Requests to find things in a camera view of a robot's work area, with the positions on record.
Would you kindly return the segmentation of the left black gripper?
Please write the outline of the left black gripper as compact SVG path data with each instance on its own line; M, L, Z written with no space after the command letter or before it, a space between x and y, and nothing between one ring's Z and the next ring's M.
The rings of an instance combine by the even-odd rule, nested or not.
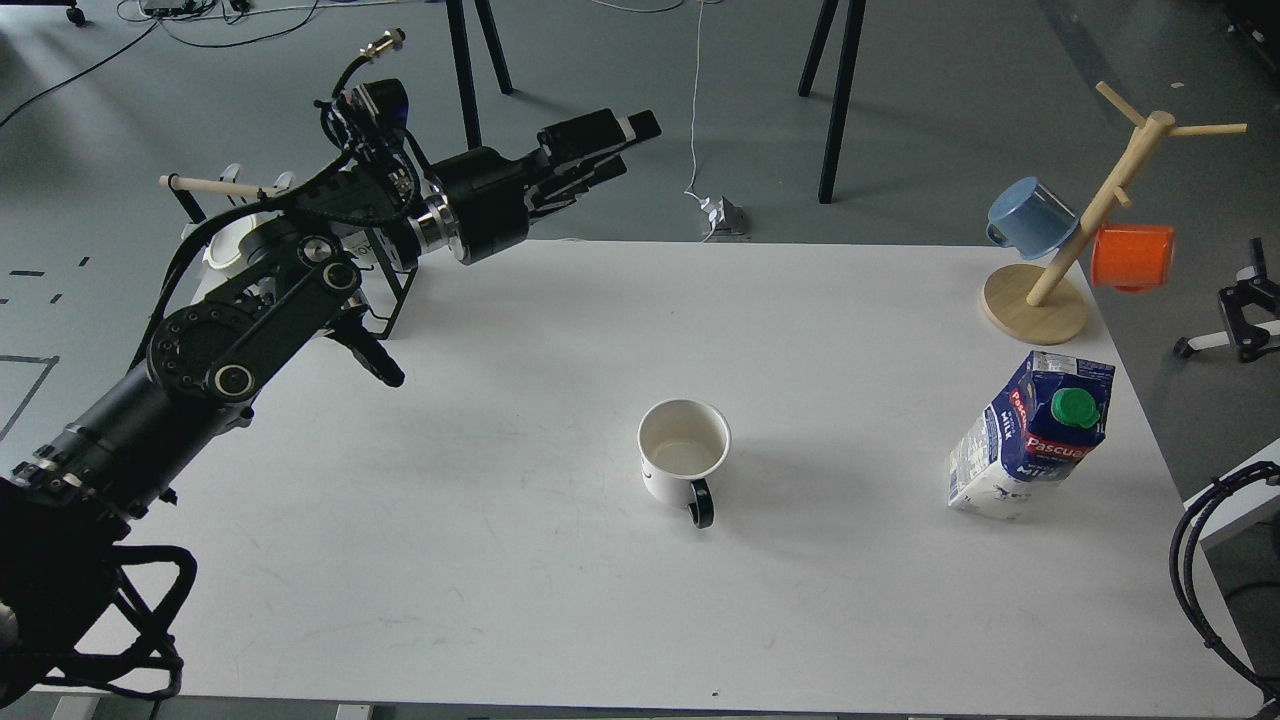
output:
M618 154L603 156L660 135L652 110L621 117L605 108L538 132L550 163L582 161L539 178L538 150L508 159L479 147L436 161L428 170L425 250L448 247L465 265L506 251L527 237L531 217L562 211L627 172Z

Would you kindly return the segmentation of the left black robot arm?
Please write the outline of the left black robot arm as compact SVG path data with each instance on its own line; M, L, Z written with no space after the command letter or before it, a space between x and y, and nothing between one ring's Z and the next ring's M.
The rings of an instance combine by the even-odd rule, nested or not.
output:
M362 273L344 246L381 243L390 274L440 247L470 265L526 240L532 224L622 176L622 151L660 135L646 110L609 109L549 126L518 159L477 146L431 163L407 127L397 79L351 86L401 47L390 29L317 101L338 158L291 190L200 222L166 270L128 373L3 480L3 703L37 685L128 696L116 680L166 674L141 700L180 689L172 624L195 583L188 550L128 546L131 523L216 436L247 427L253 401L314 337L348 348L389 387L404 373L364 325Z

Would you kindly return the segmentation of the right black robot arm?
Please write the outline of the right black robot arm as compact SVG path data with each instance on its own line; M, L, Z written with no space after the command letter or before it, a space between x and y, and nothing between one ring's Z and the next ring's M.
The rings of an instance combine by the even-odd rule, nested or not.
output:
M1277 355L1277 279L1268 274L1262 238L1249 241L1249 259L1233 283L1217 292L1222 331L1183 337L1172 355L1189 359L1217 347L1230 348L1240 363ZM1263 696L1263 710L1277 712L1277 670L1257 670L1247 653L1210 620L1199 596L1198 569L1206 556L1221 570L1217 588L1226 603L1240 600L1267 621L1277 619L1277 442L1272 441L1239 466L1211 478L1184 502L1167 551L1174 598L1207 650Z

